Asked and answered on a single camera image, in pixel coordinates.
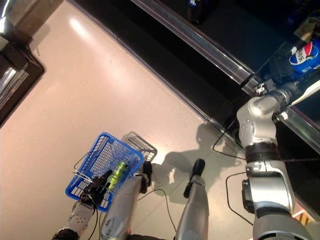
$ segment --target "green can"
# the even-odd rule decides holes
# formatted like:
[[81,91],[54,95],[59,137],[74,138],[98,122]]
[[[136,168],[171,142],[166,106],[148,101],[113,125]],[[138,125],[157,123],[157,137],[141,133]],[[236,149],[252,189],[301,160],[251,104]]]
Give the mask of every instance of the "green can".
[[109,182],[110,182],[110,185],[108,187],[109,190],[113,190],[115,188],[116,184],[119,182],[119,180],[125,173],[127,167],[128,167],[128,164],[124,163],[123,161],[118,163],[112,175],[109,177]]

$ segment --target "floor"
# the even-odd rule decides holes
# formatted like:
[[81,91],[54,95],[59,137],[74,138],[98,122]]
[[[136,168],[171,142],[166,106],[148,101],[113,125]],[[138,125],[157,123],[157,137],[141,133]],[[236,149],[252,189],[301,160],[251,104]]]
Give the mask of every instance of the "floor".
[[[1,239],[51,239],[75,202],[65,195],[75,162],[99,133],[121,138],[131,131],[158,150],[152,187],[168,194],[176,226],[192,165],[203,158],[209,239],[251,238],[252,227],[228,209],[226,199],[226,177],[243,172],[245,163],[212,152],[219,133],[112,37],[63,2],[30,47],[46,73],[0,129]],[[236,154],[224,141],[217,149]],[[252,221],[242,207],[244,178],[230,178],[230,205]],[[88,239],[94,223],[81,239]],[[162,194],[138,202],[132,232],[173,239]]]

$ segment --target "blue basket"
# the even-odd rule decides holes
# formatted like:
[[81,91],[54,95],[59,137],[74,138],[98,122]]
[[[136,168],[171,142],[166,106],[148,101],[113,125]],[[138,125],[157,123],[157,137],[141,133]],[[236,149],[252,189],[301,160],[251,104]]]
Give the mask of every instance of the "blue basket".
[[121,162],[128,165],[126,171],[114,189],[107,191],[101,205],[98,207],[99,210],[107,212],[118,189],[127,178],[137,171],[144,162],[144,157],[141,152],[131,148],[106,132],[101,133],[97,137],[81,167],[66,187],[66,195],[79,200],[85,187],[91,183],[91,179],[95,176],[100,177],[108,170],[114,171]]

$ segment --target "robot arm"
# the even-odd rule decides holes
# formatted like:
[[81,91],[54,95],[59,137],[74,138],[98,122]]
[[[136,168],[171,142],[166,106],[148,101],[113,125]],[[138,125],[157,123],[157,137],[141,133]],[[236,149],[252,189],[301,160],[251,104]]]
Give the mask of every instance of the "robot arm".
[[110,185],[108,177],[112,170],[107,171],[101,177],[93,179],[80,196],[72,209],[66,225],[58,230],[53,236],[53,240],[78,240],[85,231],[92,215],[97,211],[98,206],[104,199],[104,195]]
[[301,94],[294,83],[287,83],[267,95],[253,97],[237,112],[248,177],[242,182],[242,201],[244,208],[255,214],[254,240],[311,240],[304,226],[291,217],[295,196],[272,121],[274,113]]

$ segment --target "pepsi can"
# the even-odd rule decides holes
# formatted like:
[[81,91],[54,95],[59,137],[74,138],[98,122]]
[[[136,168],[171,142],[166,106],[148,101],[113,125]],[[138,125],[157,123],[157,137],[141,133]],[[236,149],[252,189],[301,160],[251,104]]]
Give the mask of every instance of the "pepsi can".
[[320,68],[319,50],[320,42],[317,38],[290,56],[289,61],[294,70],[295,77]]

